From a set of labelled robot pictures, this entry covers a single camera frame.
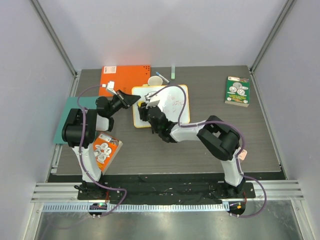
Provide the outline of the yellow whiteboard eraser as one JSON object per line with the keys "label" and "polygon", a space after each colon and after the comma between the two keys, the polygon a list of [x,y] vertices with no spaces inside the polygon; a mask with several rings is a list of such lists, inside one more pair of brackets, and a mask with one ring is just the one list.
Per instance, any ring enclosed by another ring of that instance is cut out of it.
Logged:
{"label": "yellow whiteboard eraser", "polygon": [[142,106],[146,106],[147,105],[147,103],[145,102],[145,101],[138,101],[137,102],[137,106],[140,108],[140,107],[142,107]]}

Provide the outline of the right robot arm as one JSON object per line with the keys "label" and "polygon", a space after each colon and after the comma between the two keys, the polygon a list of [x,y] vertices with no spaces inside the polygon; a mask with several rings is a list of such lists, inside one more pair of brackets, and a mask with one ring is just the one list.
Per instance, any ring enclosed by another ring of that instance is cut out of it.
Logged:
{"label": "right robot arm", "polygon": [[205,121],[180,125],[168,120],[157,106],[148,107],[142,102],[138,111],[140,119],[151,125],[152,133],[156,133],[166,143],[202,142],[221,161],[226,193],[233,198],[243,193],[245,179],[239,162],[239,154],[243,149],[240,148],[241,135],[238,131],[215,115]]}

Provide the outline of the yellow-framed whiteboard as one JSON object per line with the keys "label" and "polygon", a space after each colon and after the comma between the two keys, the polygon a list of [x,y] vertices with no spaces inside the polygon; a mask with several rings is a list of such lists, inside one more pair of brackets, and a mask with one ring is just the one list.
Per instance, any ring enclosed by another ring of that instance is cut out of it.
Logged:
{"label": "yellow-framed whiteboard", "polygon": [[[183,113],[180,117],[180,123],[188,124],[190,122],[188,87],[185,84],[180,84],[179,86],[183,89],[186,95],[186,103],[185,103]],[[159,86],[136,86],[132,88],[131,94],[139,95],[141,97],[139,101],[137,101],[132,107],[133,125],[136,128],[149,128],[151,126],[147,121],[142,121],[140,119],[138,104],[146,100],[145,96],[147,94],[149,93],[153,94],[164,87],[165,87],[164,85],[159,85]],[[160,102],[158,103],[158,107],[166,115],[166,118],[168,120],[176,122],[178,120],[179,114],[185,102],[185,98],[182,90],[176,86],[170,86],[165,90],[162,90],[158,95],[160,97]]]}

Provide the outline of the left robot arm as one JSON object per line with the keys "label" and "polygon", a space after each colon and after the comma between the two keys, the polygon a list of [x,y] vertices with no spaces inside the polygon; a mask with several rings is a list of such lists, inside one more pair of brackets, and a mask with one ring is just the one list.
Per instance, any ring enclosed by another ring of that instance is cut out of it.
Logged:
{"label": "left robot arm", "polygon": [[95,108],[85,109],[80,106],[70,109],[65,120],[61,137],[76,154],[82,171],[82,181],[93,183],[89,187],[89,194],[97,200],[106,195],[107,188],[100,182],[103,173],[94,154],[96,132],[111,132],[115,124],[113,115],[121,109],[129,109],[140,98],[139,95],[117,90],[112,99],[98,97]]}

